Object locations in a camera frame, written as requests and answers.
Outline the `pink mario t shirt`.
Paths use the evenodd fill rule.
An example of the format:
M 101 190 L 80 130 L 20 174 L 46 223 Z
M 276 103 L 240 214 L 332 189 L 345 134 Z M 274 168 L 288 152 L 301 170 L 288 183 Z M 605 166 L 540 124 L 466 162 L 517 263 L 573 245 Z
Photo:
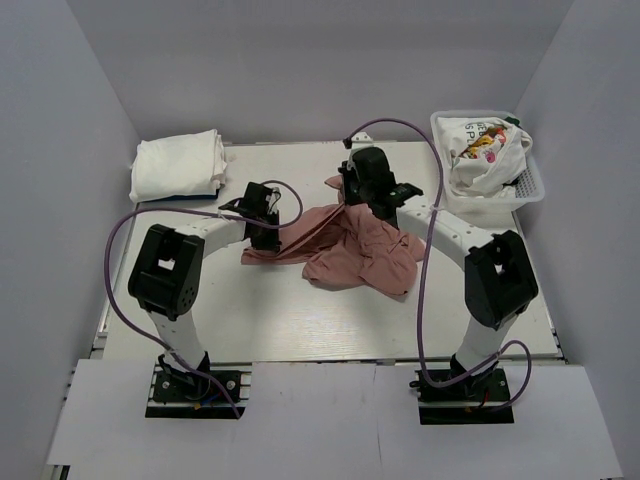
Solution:
M 402 298 L 414 286 L 425 243 L 377 219 L 365 204 L 338 201 L 306 210 L 293 225 L 279 231 L 277 253 L 244 250 L 243 265 L 303 266 L 302 277 L 324 289 L 360 286 Z

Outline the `white green spongebob t shirt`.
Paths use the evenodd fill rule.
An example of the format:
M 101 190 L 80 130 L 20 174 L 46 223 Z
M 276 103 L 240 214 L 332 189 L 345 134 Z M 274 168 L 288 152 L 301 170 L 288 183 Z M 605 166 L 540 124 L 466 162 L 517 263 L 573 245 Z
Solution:
M 453 194 L 467 198 L 514 198 L 518 177 L 527 167 L 532 137 L 498 117 L 439 117 Z

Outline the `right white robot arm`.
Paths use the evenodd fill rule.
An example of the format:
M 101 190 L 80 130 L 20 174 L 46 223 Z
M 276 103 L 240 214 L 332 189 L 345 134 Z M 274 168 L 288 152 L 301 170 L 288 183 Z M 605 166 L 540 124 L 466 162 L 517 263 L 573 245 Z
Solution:
M 423 191 L 399 183 L 385 152 L 373 144 L 346 140 L 349 157 L 339 167 L 348 205 L 365 205 L 373 215 L 435 248 L 464 273 L 464 302 L 470 320 L 450 361 L 453 390 L 472 399 L 488 385 L 486 372 L 515 320 L 538 296 L 539 287 L 521 236 L 476 227 L 430 204 Z

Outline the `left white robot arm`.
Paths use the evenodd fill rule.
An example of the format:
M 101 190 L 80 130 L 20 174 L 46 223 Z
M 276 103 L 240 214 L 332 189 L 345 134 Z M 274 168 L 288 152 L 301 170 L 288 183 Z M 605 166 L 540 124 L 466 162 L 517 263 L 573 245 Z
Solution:
M 248 240 L 258 251 L 280 249 L 276 187 L 251 182 L 244 196 L 216 215 L 170 228 L 152 225 L 146 233 L 128 281 L 128 292 L 152 319 L 165 353 L 162 368 L 177 376 L 177 387 L 199 399 L 211 387 L 210 361 L 196 331 L 192 307 L 197 299 L 203 261 L 232 244 Z

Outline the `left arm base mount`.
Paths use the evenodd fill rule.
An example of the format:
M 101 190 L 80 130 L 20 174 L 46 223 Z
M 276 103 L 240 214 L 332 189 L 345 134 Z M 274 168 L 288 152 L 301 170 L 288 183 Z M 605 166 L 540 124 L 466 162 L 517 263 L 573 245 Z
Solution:
M 248 404 L 252 367 L 216 365 L 210 375 L 223 389 L 200 378 L 189 385 L 154 365 L 145 417 L 148 419 L 236 420 Z

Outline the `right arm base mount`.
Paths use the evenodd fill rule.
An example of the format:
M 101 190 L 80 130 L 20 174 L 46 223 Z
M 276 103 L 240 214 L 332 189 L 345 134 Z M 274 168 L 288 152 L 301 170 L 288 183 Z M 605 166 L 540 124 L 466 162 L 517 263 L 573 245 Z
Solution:
M 506 374 L 495 368 L 475 383 L 465 380 L 446 388 L 429 385 L 420 370 L 409 383 L 417 394 L 423 426 L 506 425 L 514 423 Z

